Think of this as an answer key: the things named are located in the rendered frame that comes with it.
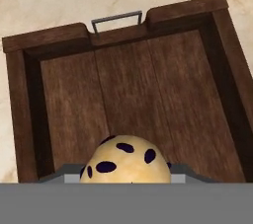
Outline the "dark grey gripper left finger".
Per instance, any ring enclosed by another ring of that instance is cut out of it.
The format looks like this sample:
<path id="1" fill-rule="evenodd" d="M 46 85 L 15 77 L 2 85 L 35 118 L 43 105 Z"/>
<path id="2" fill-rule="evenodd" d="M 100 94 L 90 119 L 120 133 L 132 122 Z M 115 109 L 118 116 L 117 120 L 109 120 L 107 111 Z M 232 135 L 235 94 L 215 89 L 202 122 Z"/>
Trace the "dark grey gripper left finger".
<path id="1" fill-rule="evenodd" d="M 64 164 L 53 174 L 39 179 L 40 184 L 78 184 L 85 166 L 83 164 Z"/>

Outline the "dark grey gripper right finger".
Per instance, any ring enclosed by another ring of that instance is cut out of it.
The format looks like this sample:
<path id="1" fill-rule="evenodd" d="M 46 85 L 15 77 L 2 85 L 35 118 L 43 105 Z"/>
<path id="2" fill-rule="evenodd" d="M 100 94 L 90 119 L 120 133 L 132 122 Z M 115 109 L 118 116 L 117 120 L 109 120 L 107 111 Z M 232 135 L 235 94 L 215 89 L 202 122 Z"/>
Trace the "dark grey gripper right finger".
<path id="1" fill-rule="evenodd" d="M 171 172 L 172 184 L 199 184 L 199 183 L 213 183 L 213 180 L 195 173 L 186 164 L 168 164 Z"/>

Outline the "blueberry muffin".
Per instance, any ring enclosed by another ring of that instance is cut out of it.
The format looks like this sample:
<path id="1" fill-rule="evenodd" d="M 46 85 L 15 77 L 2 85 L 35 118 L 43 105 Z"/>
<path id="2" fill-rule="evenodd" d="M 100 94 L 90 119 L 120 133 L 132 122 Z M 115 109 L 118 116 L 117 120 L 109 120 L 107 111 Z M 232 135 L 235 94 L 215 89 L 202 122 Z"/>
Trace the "blueberry muffin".
<path id="1" fill-rule="evenodd" d="M 82 184 L 170 184 L 170 166 L 151 142 L 113 135 L 101 142 L 80 172 Z"/>

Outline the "dark wooden tray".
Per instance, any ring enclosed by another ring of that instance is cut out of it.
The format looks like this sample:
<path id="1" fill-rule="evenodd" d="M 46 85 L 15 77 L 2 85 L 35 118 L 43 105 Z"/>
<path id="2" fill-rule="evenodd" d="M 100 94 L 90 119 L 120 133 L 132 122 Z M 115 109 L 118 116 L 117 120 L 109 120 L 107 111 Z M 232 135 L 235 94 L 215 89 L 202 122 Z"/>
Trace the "dark wooden tray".
<path id="1" fill-rule="evenodd" d="M 18 179 L 84 164 L 131 134 L 218 182 L 253 182 L 253 77 L 227 0 L 150 9 L 136 25 L 81 23 L 5 37 Z"/>

